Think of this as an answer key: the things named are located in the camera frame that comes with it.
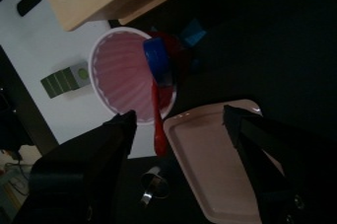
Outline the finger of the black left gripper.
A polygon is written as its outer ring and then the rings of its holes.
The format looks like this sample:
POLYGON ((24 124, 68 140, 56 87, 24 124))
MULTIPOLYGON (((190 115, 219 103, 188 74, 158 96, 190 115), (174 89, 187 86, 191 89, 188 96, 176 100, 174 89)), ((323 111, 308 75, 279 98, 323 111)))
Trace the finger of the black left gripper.
POLYGON ((223 123, 263 224, 337 224, 337 142, 230 105, 223 123))
POLYGON ((39 159, 30 176, 30 196, 12 224, 114 224, 136 118, 134 111, 115 115, 39 159))

